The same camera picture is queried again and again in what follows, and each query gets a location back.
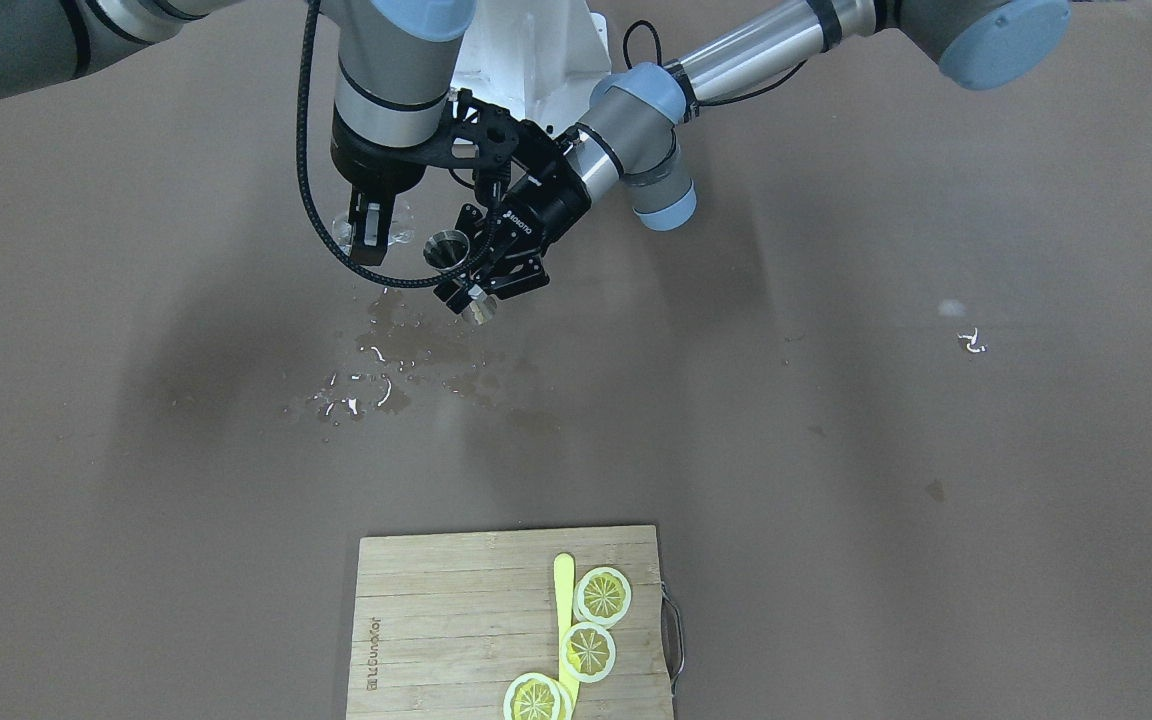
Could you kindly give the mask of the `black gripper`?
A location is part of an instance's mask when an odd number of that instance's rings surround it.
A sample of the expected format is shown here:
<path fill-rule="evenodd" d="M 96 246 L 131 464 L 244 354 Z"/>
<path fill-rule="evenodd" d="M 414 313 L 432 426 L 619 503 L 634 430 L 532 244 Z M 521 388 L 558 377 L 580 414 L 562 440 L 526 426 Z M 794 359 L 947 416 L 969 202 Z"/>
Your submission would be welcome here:
<path fill-rule="evenodd" d="M 484 266 L 435 286 L 434 293 L 452 313 L 494 316 L 498 300 L 511 300 L 521 293 L 540 290 L 550 285 L 541 256 L 593 206 L 579 172 L 561 182 L 535 184 L 524 169 L 511 161 L 511 182 L 503 197 L 486 204 L 486 210 L 465 204 L 453 232 L 453 259 L 461 263 L 521 263 L 513 272 Z"/>
<path fill-rule="evenodd" d="M 394 159 L 388 149 L 364 141 L 347 126 L 332 127 L 329 156 L 340 176 L 351 185 L 348 223 L 349 259 L 380 266 L 389 243 L 389 211 L 397 196 L 420 183 L 426 165 Z"/>

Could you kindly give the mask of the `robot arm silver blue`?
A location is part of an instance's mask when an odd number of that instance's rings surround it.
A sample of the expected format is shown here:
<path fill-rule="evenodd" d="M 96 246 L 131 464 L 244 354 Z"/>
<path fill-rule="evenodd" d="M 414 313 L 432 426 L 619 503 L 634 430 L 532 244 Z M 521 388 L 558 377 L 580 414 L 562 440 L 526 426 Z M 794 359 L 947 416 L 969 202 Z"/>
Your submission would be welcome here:
<path fill-rule="evenodd" d="M 387 255 L 397 197 L 420 182 L 448 101 L 473 1 L 303 1 L 298 54 L 262 38 L 212 50 L 211 60 L 256 60 L 296 82 L 297 126 L 306 126 L 320 20 L 338 31 L 332 156 L 351 188 L 347 238 L 332 250 L 355 266 Z M 237 17 L 238 1 L 0 1 L 0 101 L 63 85 L 165 53 L 195 26 Z"/>
<path fill-rule="evenodd" d="M 460 263 L 444 270 L 435 297 L 485 323 L 497 301 L 539 290 L 550 247 L 617 184 L 652 232 L 685 223 L 698 192 L 676 129 L 782 85 L 846 38 L 897 29 L 956 85 L 986 91 L 1041 63 L 1071 13 L 1068 1 L 785 1 L 666 65 L 609 74 L 561 135 L 521 124 L 524 177 L 429 240 L 431 265 Z"/>

